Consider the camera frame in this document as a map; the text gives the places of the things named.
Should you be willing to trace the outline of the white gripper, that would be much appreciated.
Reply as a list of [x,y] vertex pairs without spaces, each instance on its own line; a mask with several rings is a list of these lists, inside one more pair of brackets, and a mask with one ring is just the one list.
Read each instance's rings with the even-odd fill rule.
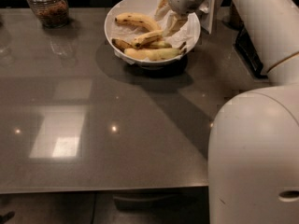
[[171,8],[174,12],[169,15],[167,28],[169,32],[177,32],[188,21],[187,14],[193,13],[205,0],[160,0],[156,7],[154,18],[161,20]]

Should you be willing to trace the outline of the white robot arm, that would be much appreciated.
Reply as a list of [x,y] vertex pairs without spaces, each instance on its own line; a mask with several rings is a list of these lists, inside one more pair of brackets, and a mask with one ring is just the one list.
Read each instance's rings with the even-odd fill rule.
[[299,224],[299,8],[232,1],[270,84],[237,95],[213,121],[210,224]]

